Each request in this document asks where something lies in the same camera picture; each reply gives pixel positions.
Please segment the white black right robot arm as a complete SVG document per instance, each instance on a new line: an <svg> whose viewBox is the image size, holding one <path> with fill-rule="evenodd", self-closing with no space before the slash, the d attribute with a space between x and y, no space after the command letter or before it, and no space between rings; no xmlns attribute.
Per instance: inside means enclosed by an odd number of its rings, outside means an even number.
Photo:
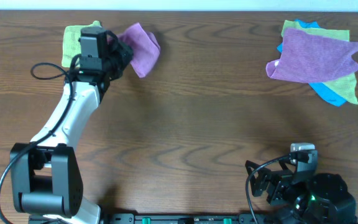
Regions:
<svg viewBox="0 0 358 224"><path fill-rule="evenodd" d="M339 174L316 174L317 162L276 158L259 165L245 163L247 203L252 223L357 223L356 200ZM267 193L280 208L268 215L254 212L251 196Z"/></svg>

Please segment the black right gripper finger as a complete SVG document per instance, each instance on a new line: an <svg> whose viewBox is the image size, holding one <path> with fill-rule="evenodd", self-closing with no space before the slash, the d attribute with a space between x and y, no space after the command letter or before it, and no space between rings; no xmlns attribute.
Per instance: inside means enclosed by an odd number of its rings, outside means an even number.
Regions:
<svg viewBox="0 0 358 224"><path fill-rule="evenodd" d="M274 163L278 163L278 160L270 160L263 164L257 164L247 160L245 168L248 174L248 179L271 179L275 173L267 167Z"/></svg>
<svg viewBox="0 0 358 224"><path fill-rule="evenodd" d="M267 173L258 173L258 176L249 175L251 193L255 197L259 197L267 189L269 184L269 175Z"/></svg>

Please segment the purple microfiber cloth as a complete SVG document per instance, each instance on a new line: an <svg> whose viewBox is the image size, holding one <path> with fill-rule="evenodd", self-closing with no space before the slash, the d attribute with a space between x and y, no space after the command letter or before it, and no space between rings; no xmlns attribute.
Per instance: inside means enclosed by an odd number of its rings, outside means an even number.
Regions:
<svg viewBox="0 0 358 224"><path fill-rule="evenodd" d="M119 34L118 38L132 48L131 65L138 77L146 77L160 56L160 45L153 33L147 32L139 23L135 23Z"/></svg>

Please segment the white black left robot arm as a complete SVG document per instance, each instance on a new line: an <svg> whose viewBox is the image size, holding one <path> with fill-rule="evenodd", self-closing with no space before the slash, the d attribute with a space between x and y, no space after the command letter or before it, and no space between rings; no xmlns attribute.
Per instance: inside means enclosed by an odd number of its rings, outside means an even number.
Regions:
<svg viewBox="0 0 358 224"><path fill-rule="evenodd" d="M31 223L101 223L99 205L83 196L75 149L110 82L122 77L132 49L110 30L86 27L80 54L62 71L63 95L45 126L28 143L16 143L3 177L11 176L17 212Z"/></svg>

